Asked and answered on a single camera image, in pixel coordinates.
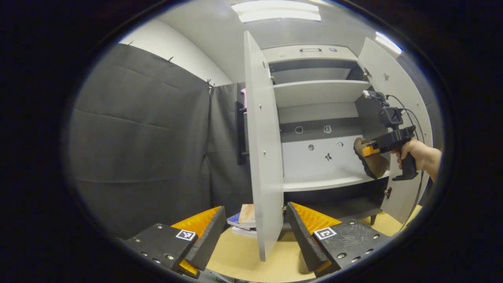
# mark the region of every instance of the white cabinet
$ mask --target white cabinet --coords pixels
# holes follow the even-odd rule
[[[328,46],[318,48],[311,45],[292,45],[260,50],[249,32],[244,33],[245,83],[247,99],[247,128],[251,184],[257,220],[257,240],[260,258],[269,257],[283,226],[283,193],[286,191],[318,190],[344,187],[371,181],[361,161],[353,150],[353,142],[358,136],[342,136],[317,140],[303,140],[281,144],[279,112],[291,121],[297,121],[291,110],[305,105],[311,113],[324,104],[352,103],[371,85],[376,91],[398,97],[406,107],[411,108],[419,119],[425,135],[425,143],[432,144],[431,126],[424,102],[414,83],[396,60],[370,39],[365,40],[362,52],[356,58],[347,48]],[[361,69],[371,74],[366,81],[308,81],[273,86],[268,60],[274,62],[305,59],[345,60],[357,63]],[[400,107],[389,100],[391,106]],[[345,113],[352,113],[354,107],[347,107]],[[404,125],[410,122],[403,117]],[[337,161],[327,163],[326,152],[332,152]],[[385,176],[401,174],[398,164],[392,159],[390,170]],[[422,190],[426,185],[424,177]],[[389,199],[383,201],[381,209],[401,221],[409,216],[418,199],[417,189],[420,177],[407,181],[392,181]]]

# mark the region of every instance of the ceiling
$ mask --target ceiling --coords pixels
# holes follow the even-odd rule
[[[348,47],[356,56],[365,37],[375,30],[342,6],[321,0],[300,1],[319,7],[321,22],[281,19],[243,24],[230,7],[239,0],[192,0],[158,17],[197,45],[235,83],[244,82],[243,32],[248,30],[261,49],[289,44],[329,44]]]

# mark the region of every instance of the pink object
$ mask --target pink object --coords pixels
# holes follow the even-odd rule
[[[242,89],[241,93],[243,93],[243,95],[244,95],[244,107],[246,108],[246,88]]]

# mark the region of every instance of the sticker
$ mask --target sticker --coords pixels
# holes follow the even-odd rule
[[[314,231],[314,233],[320,240],[337,235],[337,233],[330,227]]]
[[[187,241],[192,241],[193,237],[196,235],[195,232],[191,232],[191,231],[187,231],[187,230],[181,230],[178,235],[177,235],[177,238],[179,239],[184,239],[184,240],[187,240]]]

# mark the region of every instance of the human hand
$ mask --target human hand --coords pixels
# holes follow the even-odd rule
[[[402,146],[401,153],[397,149],[392,149],[391,153],[396,154],[396,156],[398,157],[396,161],[399,163],[400,169],[402,169],[402,160],[405,159],[407,154],[410,153],[415,159],[416,169],[425,170],[427,163],[430,160],[430,156],[432,155],[432,148],[421,143],[419,140],[412,139]]]

